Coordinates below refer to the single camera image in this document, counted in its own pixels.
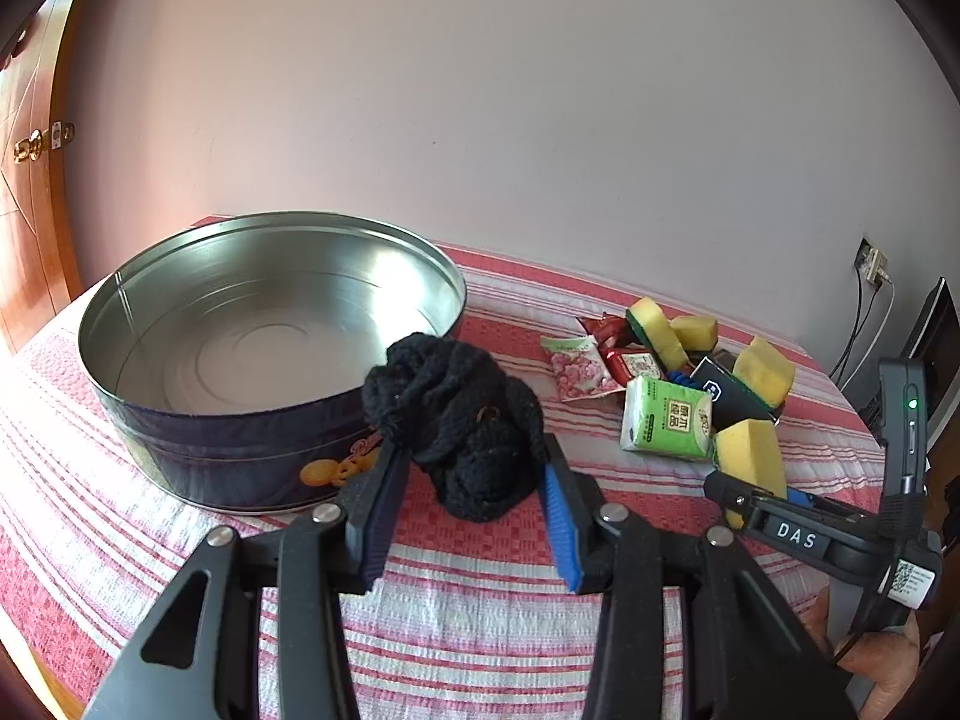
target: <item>striped tablecloth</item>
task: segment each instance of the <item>striped tablecloth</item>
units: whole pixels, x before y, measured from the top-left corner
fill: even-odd
[[[607,498],[659,527],[699,533],[717,518],[703,498],[707,469],[622,452],[613,402],[563,404],[539,336],[581,335],[578,314],[622,313],[651,295],[669,316],[696,307],[627,287],[447,247],[464,271],[461,338],[493,353],[544,404],[574,469]],[[0,377],[0,605],[51,671],[83,701],[162,587],[206,531],[244,535],[289,517],[224,517],[179,502],[131,463],[88,386],[75,350],[89,293],[54,319]],[[738,351],[754,332],[724,322]],[[875,509],[883,454],[863,423],[794,343],[771,338],[798,365],[778,435],[787,482]],[[755,545],[757,561],[798,611],[826,577]],[[667,591],[664,716],[679,714],[680,636]],[[261,709],[277,716],[275,597],[264,601]],[[459,522],[416,469],[386,571],[373,592],[344,596],[344,630],[364,717],[580,716],[599,599],[565,591],[536,496],[501,521]]]

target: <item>black knitted fabric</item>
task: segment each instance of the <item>black knitted fabric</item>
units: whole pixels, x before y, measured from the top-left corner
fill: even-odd
[[[367,418],[411,450],[453,517],[502,517],[539,483],[544,413],[483,349],[414,333],[387,349],[363,387]]]

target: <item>sponge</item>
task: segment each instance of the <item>sponge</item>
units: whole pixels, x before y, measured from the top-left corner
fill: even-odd
[[[754,338],[733,364],[733,375],[771,409],[781,405],[793,386],[793,362],[764,338]]]
[[[653,346],[666,370],[680,370],[690,362],[664,311],[650,298],[640,298],[627,309],[627,322],[640,341]]]
[[[723,473],[786,498],[784,459],[776,443],[774,423],[769,419],[744,419],[717,433],[717,463]],[[743,527],[743,517],[727,512],[727,522]]]
[[[713,317],[674,317],[670,327],[688,352],[709,352],[717,346],[717,320]]]

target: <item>wooden door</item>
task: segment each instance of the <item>wooden door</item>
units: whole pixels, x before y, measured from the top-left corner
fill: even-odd
[[[45,1],[0,71],[0,354],[80,293],[64,200],[73,128],[62,120],[74,5]]]

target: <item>metal tin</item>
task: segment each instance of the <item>metal tin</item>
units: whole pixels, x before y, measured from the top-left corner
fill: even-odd
[[[351,464],[373,461],[367,371],[412,332],[455,332],[466,299],[448,256],[400,228],[248,215],[121,266],[91,298],[78,347],[160,488],[213,509],[278,511],[328,497]]]

